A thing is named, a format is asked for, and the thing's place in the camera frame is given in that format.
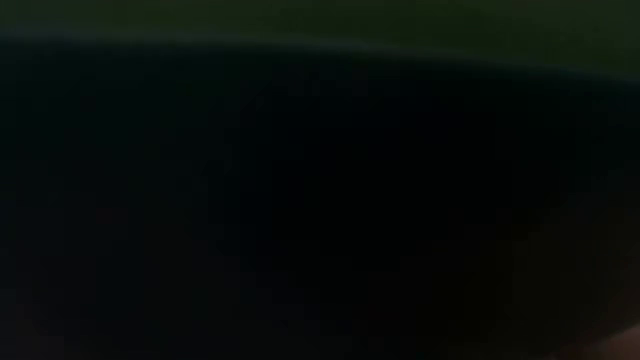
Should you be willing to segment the dark green plate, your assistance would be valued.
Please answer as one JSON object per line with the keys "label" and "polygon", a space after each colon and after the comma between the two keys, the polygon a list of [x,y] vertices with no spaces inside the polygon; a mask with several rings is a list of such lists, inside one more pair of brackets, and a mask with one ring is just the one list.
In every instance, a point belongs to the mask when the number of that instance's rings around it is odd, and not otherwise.
{"label": "dark green plate", "polygon": [[0,35],[0,360],[539,360],[640,324],[640,79]]}

